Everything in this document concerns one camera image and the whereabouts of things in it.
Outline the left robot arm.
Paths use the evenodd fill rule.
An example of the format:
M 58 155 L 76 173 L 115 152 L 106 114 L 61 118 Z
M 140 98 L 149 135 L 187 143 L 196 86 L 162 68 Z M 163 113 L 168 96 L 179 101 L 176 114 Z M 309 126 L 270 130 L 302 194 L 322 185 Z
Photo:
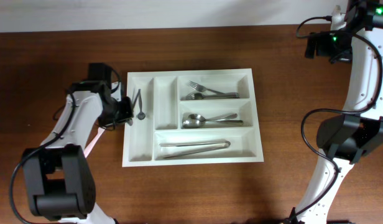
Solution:
M 103 129 L 131 121 L 131 99 L 105 63 L 91 63 L 86 79 L 72 83 L 54 129 L 39 147 L 22 155 L 31 214 L 58 223 L 116 223 L 96 204 L 86 155 L 94 125 Z

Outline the steel tablespoon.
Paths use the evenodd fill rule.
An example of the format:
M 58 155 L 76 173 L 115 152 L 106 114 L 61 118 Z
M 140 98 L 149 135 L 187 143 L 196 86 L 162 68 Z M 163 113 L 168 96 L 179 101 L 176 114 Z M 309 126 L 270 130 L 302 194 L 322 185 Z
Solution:
M 188 119 L 195 119 L 201 122 L 206 122 L 206 121 L 221 121 L 221 120 L 227 120 L 227 119 L 233 119 L 237 118 L 238 114 L 237 113 L 228 113 L 228 114 L 222 114 L 219 116 L 215 116 L 212 118 L 206 118 L 200 114 L 190 114 L 188 116 Z
M 182 123 L 182 127 L 186 129 L 196 128 L 215 128 L 215 127 L 228 127 L 228 126 L 243 126 L 242 120 L 223 120 L 223 121 L 197 121 L 186 120 Z

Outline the small steel teaspoon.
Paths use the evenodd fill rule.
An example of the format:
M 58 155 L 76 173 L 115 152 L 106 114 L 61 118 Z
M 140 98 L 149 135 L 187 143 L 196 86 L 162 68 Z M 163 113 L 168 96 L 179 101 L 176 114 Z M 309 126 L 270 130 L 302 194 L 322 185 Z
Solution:
M 138 89 L 138 105 L 139 105 L 139 112 L 137 114 L 137 119 L 143 120 L 145 119 L 146 115 L 143 112 L 143 104 L 142 104 L 142 97 L 141 97 L 141 89 Z
M 128 119 L 128 121 L 127 121 L 127 124 L 129 125 L 129 126 L 132 126 L 133 125 L 133 117 L 134 117 L 134 108 L 135 108 L 135 106 L 136 106 L 136 102 L 138 101 L 138 98 L 139 98 L 139 95 L 140 95 L 140 92 L 141 92 L 141 90 L 140 89 L 138 89 L 138 91 L 137 91 L 137 93 L 136 93 L 136 95 L 135 95 L 135 97 L 132 99 L 132 101 L 131 101 L 131 109 L 132 109 L 132 117 L 131 118 L 129 118 Z

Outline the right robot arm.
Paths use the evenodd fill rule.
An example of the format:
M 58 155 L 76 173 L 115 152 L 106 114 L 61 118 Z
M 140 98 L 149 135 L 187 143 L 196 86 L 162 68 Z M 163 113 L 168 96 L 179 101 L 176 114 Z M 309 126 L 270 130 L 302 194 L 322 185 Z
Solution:
M 284 223 L 328 223 L 348 172 L 383 143 L 383 3 L 349 1 L 346 12 L 336 6 L 324 19 L 330 30 L 296 36 L 307 40 L 306 58 L 351 63 L 348 93 L 342 109 L 320 108 L 304 116 L 334 115 L 319 125 L 316 146 L 306 143 L 318 160 L 303 198 Z

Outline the steel fork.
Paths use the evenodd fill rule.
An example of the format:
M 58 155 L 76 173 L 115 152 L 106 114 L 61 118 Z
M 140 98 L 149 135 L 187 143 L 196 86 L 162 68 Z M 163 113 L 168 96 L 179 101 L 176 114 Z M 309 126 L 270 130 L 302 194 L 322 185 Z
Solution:
M 210 92 L 215 93 L 215 94 L 222 94 L 222 92 L 220 92 L 220 91 L 212 90 L 212 89 L 210 89 L 210 88 L 207 88 L 207 87 L 205 87 L 205 86 L 203 86 L 203 85 L 200 85 L 200 84 L 198 84 L 198 83 L 195 83 L 195 82 L 193 82 L 193 81 L 189 81 L 189 82 L 187 83 L 187 85 L 188 85 L 189 87 L 191 87 L 192 89 L 194 89 L 194 90 L 196 90 L 196 91 L 199 91 L 199 92 L 210 91 Z
M 202 93 L 190 93 L 185 96 L 184 100 L 218 100 L 227 98 L 239 98 L 239 93 L 223 93 L 215 95 L 205 95 Z

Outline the steel tongs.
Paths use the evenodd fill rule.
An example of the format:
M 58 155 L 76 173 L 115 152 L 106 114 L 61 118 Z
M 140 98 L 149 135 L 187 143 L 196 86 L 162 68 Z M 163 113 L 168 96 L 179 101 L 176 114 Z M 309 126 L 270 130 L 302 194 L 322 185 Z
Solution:
M 226 149 L 231 145 L 231 142 L 228 140 L 215 140 L 215 141 L 205 141 L 205 142 L 189 142 L 189 143 L 162 143 L 160 147 L 163 148 L 173 148 L 174 151 L 162 155 L 163 159 L 171 159 L 175 157 L 189 156 L 192 154 L 199 154 L 209 151 L 216 151 L 221 149 Z

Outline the white plastic knife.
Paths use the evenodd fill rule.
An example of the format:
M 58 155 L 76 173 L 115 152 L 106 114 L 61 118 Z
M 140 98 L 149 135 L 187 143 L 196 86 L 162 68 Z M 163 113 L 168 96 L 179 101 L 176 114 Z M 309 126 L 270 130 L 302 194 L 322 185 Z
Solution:
M 91 142 L 85 147 L 83 151 L 85 157 L 89 156 L 95 144 L 98 142 L 98 140 L 100 139 L 100 137 L 103 135 L 104 132 L 105 132 L 105 129 L 98 128 L 96 136 L 91 140 Z

